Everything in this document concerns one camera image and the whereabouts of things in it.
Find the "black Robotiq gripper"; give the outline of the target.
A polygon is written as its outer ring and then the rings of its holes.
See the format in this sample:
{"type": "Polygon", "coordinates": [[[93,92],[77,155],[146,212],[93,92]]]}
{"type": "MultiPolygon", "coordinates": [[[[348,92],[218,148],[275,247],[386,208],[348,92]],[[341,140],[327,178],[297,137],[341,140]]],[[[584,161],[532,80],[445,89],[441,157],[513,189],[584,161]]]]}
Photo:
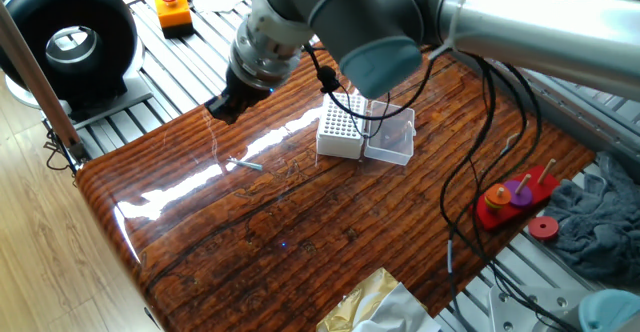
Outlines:
{"type": "Polygon", "coordinates": [[[234,124],[249,107],[268,98],[272,93],[271,89],[255,88],[245,83],[231,67],[226,72],[226,83],[221,96],[213,97],[204,106],[215,119],[228,125],[234,124]]]}

